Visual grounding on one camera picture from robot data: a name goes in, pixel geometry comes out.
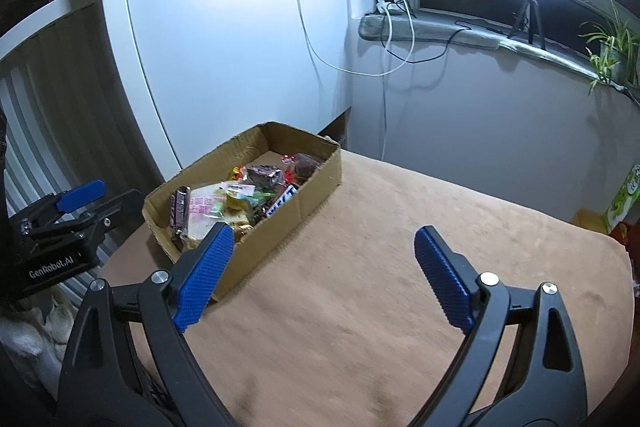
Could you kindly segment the black tripod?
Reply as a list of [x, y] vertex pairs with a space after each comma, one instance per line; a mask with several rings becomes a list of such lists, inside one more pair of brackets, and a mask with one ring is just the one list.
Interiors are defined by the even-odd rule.
[[546, 48], [546, 37], [544, 36], [544, 25], [542, 24], [541, 9], [538, 0], [524, 0], [518, 14], [516, 14], [508, 38], [513, 39], [521, 32], [526, 33], [527, 42], [530, 46], [534, 44], [535, 38], [539, 39], [539, 47]]

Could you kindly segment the brownie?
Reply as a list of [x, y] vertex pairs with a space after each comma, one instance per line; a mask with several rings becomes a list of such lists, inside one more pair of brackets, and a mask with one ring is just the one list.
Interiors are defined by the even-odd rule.
[[290, 170], [297, 184], [305, 183], [321, 167], [322, 161], [314, 156], [297, 153], [292, 156]]

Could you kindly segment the white power strip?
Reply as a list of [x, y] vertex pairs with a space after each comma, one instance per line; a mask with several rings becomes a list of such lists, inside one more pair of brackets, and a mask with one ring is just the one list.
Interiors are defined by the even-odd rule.
[[376, 9], [382, 15], [396, 15], [407, 12], [402, 0], [375, 0]]

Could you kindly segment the potted spider plant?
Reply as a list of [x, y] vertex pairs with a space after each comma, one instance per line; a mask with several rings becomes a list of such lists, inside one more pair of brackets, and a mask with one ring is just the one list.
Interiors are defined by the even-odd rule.
[[639, 34], [630, 27], [614, 0], [608, 0], [611, 14], [602, 23], [586, 20], [579, 27], [585, 40], [590, 66], [596, 75], [588, 94], [598, 86], [626, 92], [631, 100], [639, 90]]

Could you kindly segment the grey windowsill cloth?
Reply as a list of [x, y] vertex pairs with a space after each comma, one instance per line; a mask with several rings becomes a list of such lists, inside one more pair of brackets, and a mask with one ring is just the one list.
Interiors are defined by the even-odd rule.
[[[567, 72], [582, 76], [589, 82], [596, 79], [587, 59], [577, 52], [554, 42], [548, 44], [547, 49], [542, 50], [536, 46], [530, 46], [522, 39], [509, 39], [504, 31], [486, 20], [478, 20], [477, 18], [465, 20], [455, 16], [427, 15], [415, 18], [412, 23], [413, 30], [410, 29], [408, 18], [405, 16], [386, 17], [381, 14], [367, 14], [360, 20], [358, 35], [363, 40], [384, 43], [388, 32], [391, 31], [393, 42], [411, 43], [414, 38], [416, 44], [454, 44], [482, 51], [505, 50], [531, 60], [552, 64]], [[618, 93], [629, 98], [626, 92]], [[634, 99], [631, 101], [639, 105], [639, 90], [634, 90]]]

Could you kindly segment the cardboard box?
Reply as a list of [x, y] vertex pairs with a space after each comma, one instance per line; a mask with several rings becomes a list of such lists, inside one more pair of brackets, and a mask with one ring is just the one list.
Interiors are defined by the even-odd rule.
[[[291, 158], [297, 153], [322, 161], [321, 167], [303, 184], [293, 180], [290, 170]], [[242, 168], [249, 165], [279, 167], [285, 184], [276, 191], [260, 191], [255, 185], [242, 181]], [[220, 300], [301, 225], [341, 181], [341, 147], [337, 143], [287, 124], [266, 122], [235, 135], [162, 184], [145, 197], [142, 215], [167, 257], [178, 261], [191, 248], [184, 245], [181, 235], [173, 236], [169, 228], [170, 195], [181, 185], [191, 190], [210, 184], [228, 184], [228, 205], [243, 207], [252, 228], [239, 237], [232, 233], [233, 254], [224, 262], [213, 292], [214, 300]], [[297, 193], [267, 218], [266, 210], [288, 184], [294, 184]]]

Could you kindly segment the pink bread packet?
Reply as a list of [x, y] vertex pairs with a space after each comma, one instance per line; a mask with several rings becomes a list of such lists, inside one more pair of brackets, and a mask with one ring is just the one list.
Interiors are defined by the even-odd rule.
[[230, 207], [228, 196], [227, 183], [191, 188], [186, 210], [186, 231], [181, 233], [186, 247], [198, 246], [217, 223], [229, 225], [236, 237], [250, 231], [252, 225], [246, 210], [243, 207]]

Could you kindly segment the Snickers bar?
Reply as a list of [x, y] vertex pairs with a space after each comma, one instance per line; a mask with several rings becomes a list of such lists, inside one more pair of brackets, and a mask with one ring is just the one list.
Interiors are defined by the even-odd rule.
[[179, 236], [186, 231], [189, 216], [190, 187], [181, 185], [170, 195], [169, 199], [169, 228], [173, 236]]
[[266, 210], [265, 216], [271, 217], [280, 207], [295, 196], [297, 188], [294, 184], [288, 184], [283, 192], [273, 201], [270, 207]]

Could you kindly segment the green snack bag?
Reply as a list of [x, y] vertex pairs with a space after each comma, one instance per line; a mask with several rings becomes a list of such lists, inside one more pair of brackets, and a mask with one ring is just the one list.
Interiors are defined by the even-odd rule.
[[624, 220], [639, 197], [640, 165], [634, 164], [626, 176], [623, 185], [615, 194], [604, 214], [604, 224], [608, 233]]

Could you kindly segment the beige tablecloth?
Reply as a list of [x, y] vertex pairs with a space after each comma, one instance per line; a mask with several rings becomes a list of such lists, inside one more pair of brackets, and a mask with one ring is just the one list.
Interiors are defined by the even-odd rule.
[[478, 271], [558, 286], [590, 405], [628, 364], [634, 295], [611, 237], [354, 153], [342, 182], [186, 341], [244, 426], [405, 426], [456, 354], [413, 254], [433, 225]]

